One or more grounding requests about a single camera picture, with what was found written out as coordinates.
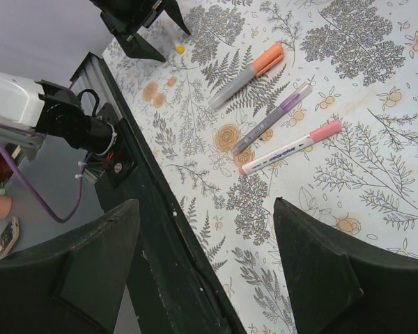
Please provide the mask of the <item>grey highlighter pen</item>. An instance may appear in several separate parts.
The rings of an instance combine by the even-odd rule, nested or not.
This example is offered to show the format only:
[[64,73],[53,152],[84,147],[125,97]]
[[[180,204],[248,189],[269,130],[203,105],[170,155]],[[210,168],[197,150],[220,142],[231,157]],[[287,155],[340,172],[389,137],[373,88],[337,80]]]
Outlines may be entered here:
[[284,48],[278,42],[249,64],[237,77],[228,82],[214,97],[209,100],[213,109],[218,109],[238,93],[251,80],[260,77],[284,59]]

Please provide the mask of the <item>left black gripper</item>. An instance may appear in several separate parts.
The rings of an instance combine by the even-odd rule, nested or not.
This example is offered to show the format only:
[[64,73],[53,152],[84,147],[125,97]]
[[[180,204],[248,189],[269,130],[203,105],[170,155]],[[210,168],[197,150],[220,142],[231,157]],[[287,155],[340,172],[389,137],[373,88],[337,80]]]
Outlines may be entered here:
[[101,10],[100,18],[116,39],[125,55],[133,59],[148,59],[165,63],[166,59],[149,42],[137,33],[140,26],[151,23],[163,10],[187,34],[191,31],[185,25],[176,0],[91,0]]

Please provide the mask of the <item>yellow white pen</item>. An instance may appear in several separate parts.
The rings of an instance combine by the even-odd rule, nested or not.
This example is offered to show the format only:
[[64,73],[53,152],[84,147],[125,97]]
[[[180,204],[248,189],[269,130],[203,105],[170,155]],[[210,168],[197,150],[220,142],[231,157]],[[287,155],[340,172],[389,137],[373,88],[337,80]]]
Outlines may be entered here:
[[174,49],[176,50],[176,52],[178,54],[184,54],[185,47],[182,44],[182,42],[180,41],[180,39],[178,38],[178,35],[176,34],[176,32],[168,25],[165,26],[165,29],[167,30],[167,33],[170,36],[170,39],[173,43],[173,46],[174,46]]

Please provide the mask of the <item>purple pen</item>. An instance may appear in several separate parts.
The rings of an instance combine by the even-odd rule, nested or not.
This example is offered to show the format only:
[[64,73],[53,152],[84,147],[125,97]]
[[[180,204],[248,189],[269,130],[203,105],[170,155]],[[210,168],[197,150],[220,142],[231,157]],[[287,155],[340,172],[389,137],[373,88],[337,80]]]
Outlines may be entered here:
[[269,113],[255,128],[243,136],[232,148],[234,156],[240,154],[252,144],[263,132],[276,123],[282,116],[294,109],[307,95],[312,92],[308,83],[303,83],[291,95],[289,95],[274,111]]

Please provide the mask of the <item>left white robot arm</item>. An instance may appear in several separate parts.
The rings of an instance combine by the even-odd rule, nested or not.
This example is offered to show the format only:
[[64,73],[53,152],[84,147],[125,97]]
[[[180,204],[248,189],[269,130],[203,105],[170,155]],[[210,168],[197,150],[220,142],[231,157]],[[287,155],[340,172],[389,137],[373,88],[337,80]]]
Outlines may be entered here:
[[[138,32],[150,27],[162,12],[190,33],[177,1],[94,1],[93,5],[100,9],[101,20],[129,58],[165,62]],[[56,136],[72,148],[106,155],[117,141],[116,128],[94,113],[86,115],[81,98],[55,83],[0,72],[0,128]]]

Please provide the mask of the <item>pink white pen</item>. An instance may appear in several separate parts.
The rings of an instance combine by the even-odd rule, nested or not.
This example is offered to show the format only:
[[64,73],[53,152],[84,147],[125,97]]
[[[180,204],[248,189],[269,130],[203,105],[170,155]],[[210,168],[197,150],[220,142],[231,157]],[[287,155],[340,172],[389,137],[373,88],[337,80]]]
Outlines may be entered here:
[[341,130],[341,123],[338,120],[335,120],[323,127],[320,127],[319,129],[312,131],[302,138],[299,138],[239,167],[239,173],[242,176],[247,176],[255,173],[256,171],[265,168],[274,162],[280,161],[296,152],[299,152],[300,150],[304,150],[305,148],[312,146],[315,143],[321,142],[331,136],[334,136],[341,132]]

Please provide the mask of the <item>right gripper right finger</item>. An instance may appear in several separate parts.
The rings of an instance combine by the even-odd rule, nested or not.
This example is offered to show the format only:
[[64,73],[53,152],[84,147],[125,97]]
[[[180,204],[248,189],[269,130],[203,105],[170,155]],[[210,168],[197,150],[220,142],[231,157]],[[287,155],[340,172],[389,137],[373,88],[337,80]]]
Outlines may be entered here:
[[298,333],[418,333],[418,259],[351,237],[283,198],[273,221]]

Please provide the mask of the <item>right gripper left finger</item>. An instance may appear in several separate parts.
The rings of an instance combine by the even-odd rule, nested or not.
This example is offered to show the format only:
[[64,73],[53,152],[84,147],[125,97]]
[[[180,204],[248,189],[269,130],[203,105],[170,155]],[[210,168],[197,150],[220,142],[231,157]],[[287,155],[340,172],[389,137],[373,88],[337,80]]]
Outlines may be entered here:
[[0,333],[113,333],[139,228],[130,199],[0,260]]

